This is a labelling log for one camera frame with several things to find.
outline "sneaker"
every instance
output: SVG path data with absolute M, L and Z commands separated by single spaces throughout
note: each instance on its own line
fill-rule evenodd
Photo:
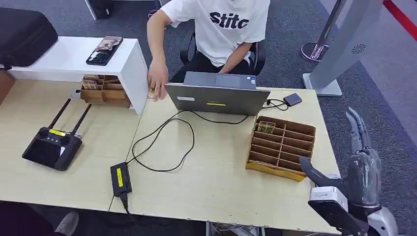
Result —
M 77 224 L 78 214 L 75 211 L 72 211 L 61 220 L 55 232 L 61 233 L 65 236 L 71 236 L 75 232 Z

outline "printed text on t-shirt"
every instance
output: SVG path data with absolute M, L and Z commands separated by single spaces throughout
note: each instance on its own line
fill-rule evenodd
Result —
M 210 19 L 213 23 L 219 24 L 222 28 L 241 29 L 249 23 L 248 19 L 239 19 L 239 15 L 234 13 L 229 13 L 229 17 L 227 17 L 227 14 L 211 12 Z

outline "red line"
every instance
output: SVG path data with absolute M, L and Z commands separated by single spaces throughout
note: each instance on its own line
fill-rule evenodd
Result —
M 403 28 L 417 41 L 417 27 L 414 23 L 391 1 L 384 0 L 384 6 L 393 15 Z

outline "white shelf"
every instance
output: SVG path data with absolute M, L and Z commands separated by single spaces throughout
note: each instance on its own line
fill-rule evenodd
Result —
M 106 66 L 88 65 L 87 58 L 103 38 L 59 37 L 38 61 L 28 67 L 13 67 L 11 71 L 77 72 L 80 74 L 118 75 L 137 39 L 123 39 Z
M 132 107 L 141 114 L 148 94 L 148 67 L 139 41 L 125 38 L 106 66 L 88 65 L 87 58 L 102 38 L 59 37 L 58 41 L 34 64 L 13 67 L 17 79 L 79 82 L 83 75 L 115 75 L 119 78 Z

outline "floor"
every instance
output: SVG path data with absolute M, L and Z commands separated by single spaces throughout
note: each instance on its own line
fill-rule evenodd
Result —
M 404 7 L 409 15 L 417 9 L 417 2 L 413 0 L 396 0 L 395 3 Z M 260 86 L 303 88 L 301 76 L 311 72 L 314 65 L 300 57 L 299 47 L 318 38 L 332 4 L 334 0 L 271 0 L 267 61 L 258 78 Z M 92 19 L 83 0 L 0 0 L 0 6 L 39 10 L 61 36 L 137 38 L 147 63 L 151 61 L 146 40 L 146 15 L 153 8 L 152 2 L 116 2 L 112 18 L 98 21 Z M 181 36 L 191 30 L 193 22 L 166 30 L 165 49 L 170 75 L 181 66 Z M 417 232 L 417 112 L 414 109 L 417 103 L 413 102 L 416 100 L 417 44 L 410 38 L 383 9 L 373 51 L 338 79 L 343 96 L 320 97 L 319 102 L 342 174 L 345 173 L 350 149 L 349 125 L 344 112 L 352 106 L 363 115 L 373 146 L 382 160 L 381 203 L 396 217 L 400 233 L 413 235 Z M 60 207 L 34 207 L 54 225 L 69 211 Z M 141 217 L 145 226 L 110 227 L 105 222 L 112 223 L 109 219 L 123 222 L 121 218 L 124 216 L 81 212 L 84 223 L 76 235 L 166 235 L 171 232 L 202 235 L 204 230 L 202 222 L 152 217 Z M 270 231 L 268 235 L 280 235 L 280 232 Z

